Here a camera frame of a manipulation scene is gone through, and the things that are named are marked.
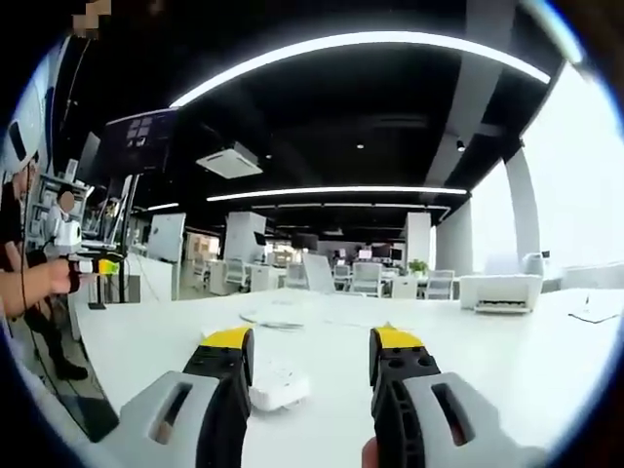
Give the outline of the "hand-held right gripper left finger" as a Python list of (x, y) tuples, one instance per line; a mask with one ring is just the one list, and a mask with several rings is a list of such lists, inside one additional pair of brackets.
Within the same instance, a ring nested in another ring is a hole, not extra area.
[(129, 400), (119, 420), (123, 467), (240, 467), (251, 414), (254, 331), (216, 331), (182, 371)]

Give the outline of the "person's left hand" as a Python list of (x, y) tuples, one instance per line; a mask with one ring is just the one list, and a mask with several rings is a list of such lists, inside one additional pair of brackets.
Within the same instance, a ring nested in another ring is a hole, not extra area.
[(53, 293), (71, 293), (78, 284), (78, 277), (67, 259), (42, 263), (24, 273), (24, 292), (28, 305)]

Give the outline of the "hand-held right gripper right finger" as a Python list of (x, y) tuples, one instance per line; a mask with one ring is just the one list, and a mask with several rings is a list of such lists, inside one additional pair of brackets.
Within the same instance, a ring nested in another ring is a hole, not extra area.
[(379, 467), (517, 465), (497, 409), (413, 334), (370, 330), (370, 386)]

